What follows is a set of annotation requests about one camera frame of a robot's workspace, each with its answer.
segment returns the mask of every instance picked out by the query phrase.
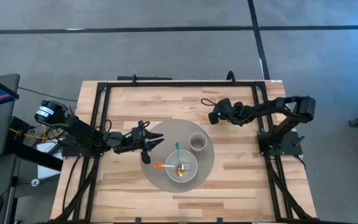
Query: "small cup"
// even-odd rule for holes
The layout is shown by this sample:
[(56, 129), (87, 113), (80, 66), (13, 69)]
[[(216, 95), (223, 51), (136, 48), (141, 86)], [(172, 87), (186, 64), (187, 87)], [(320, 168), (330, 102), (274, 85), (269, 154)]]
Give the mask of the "small cup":
[(201, 152), (206, 146), (206, 137), (201, 133), (194, 133), (189, 138), (190, 147), (194, 152)]

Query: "wooden table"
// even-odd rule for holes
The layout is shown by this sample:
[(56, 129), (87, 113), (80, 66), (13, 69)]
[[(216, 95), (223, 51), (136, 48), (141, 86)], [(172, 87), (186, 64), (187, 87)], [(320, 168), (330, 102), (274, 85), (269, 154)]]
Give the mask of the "wooden table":
[[(285, 96), (282, 82), (265, 83), (270, 100)], [(96, 85), (97, 82), (87, 81), (81, 87), (76, 115), (86, 123), (91, 120)], [(96, 124), (100, 122), (103, 94)], [(265, 162), (259, 154), (256, 119), (243, 127), (226, 121), (211, 125), (208, 113), (213, 107), (200, 103), (202, 98), (218, 101), (225, 97), (230, 97), (232, 103), (242, 101), (254, 105), (252, 90), (246, 86), (113, 87), (107, 117), (112, 121), (112, 131), (126, 133), (141, 119), (150, 121), (148, 129), (162, 121), (187, 119), (200, 125), (210, 136), (215, 162), (209, 177), (197, 189), (175, 194), (159, 190), (145, 178), (139, 151), (120, 155), (109, 151), (100, 160), (91, 221), (134, 222), (135, 217), (145, 222), (215, 222), (216, 217), (223, 217), (226, 222), (274, 221)], [(273, 114), (274, 123), (284, 118)], [(62, 198), (74, 160), (69, 158), (64, 162), (51, 218), (62, 212)], [(315, 217), (303, 165), (293, 156), (282, 156), (282, 161), (289, 191)], [(82, 159), (73, 172), (67, 204), (77, 191), (81, 164)], [(285, 217), (282, 195), (277, 192), (281, 214)], [(85, 216), (87, 195), (86, 192), (82, 200), (80, 218)]]

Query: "green handle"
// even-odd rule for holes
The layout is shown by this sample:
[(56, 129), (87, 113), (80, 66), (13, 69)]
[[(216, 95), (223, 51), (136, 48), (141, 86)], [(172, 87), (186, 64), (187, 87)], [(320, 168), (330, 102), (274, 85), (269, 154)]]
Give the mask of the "green handle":
[(175, 147), (176, 147), (176, 149), (177, 149), (177, 154), (178, 154), (178, 164), (180, 164), (180, 159), (179, 159), (179, 142), (176, 142), (175, 143)]

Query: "wooden tabletop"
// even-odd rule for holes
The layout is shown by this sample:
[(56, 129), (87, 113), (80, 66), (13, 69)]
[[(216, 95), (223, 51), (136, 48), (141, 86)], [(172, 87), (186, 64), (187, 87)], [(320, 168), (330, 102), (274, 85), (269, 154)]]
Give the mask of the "wooden tabletop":
[[(90, 123), (98, 82), (83, 82), (76, 115)], [(282, 82), (266, 81), (270, 100), (285, 96)], [(99, 124), (104, 93), (98, 111)], [(264, 158), (259, 154), (255, 121), (243, 127), (220, 121), (211, 125), (213, 109), (200, 99), (214, 101), (229, 97), (232, 103), (254, 105), (252, 90), (236, 87), (113, 87), (108, 107), (112, 131), (126, 133), (138, 120), (150, 121), (148, 129), (171, 119), (187, 119), (200, 125), (210, 136), (215, 151), (213, 169), (197, 189), (185, 193), (164, 192), (152, 185), (140, 167), (139, 151), (117, 155), (113, 151), (100, 160), (91, 222), (226, 222), (273, 221), (274, 212)], [(285, 117), (273, 114), (273, 122)], [(63, 163), (51, 218), (62, 212), (63, 194), (75, 158)], [(316, 216), (303, 165), (293, 156), (282, 156), (289, 191), (311, 216)], [(77, 191), (82, 159), (77, 163), (68, 189), (67, 204)], [(281, 214), (285, 217), (279, 190)], [(86, 192), (80, 218), (85, 216)]]

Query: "gray round placemat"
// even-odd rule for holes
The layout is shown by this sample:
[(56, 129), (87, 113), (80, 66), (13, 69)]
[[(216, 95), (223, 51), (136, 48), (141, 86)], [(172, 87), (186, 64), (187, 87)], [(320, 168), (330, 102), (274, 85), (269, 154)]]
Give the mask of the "gray round placemat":
[[(197, 188), (206, 180), (214, 165), (214, 147), (211, 139), (200, 126), (191, 121), (174, 119), (164, 121), (149, 131), (163, 134), (165, 139), (149, 152), (152, 161), (150, 164), (144, 164), (140, 158), (143, 173), (154, 186), (167, 192), (181, 193)], [(193, 133), (202, 133), (207, 139), (206, 147), (199, 153), (193, 152), (190, 148), (189, 138)], [(196, 176), (186, 183), (171, 180), (165, 168), (154, 168), (154, 162), (164, 164), (167, 161), (168, 156), (175, 151), (176, 142), (179, 142), (179, 149), (191, 152), (198, 162)]]

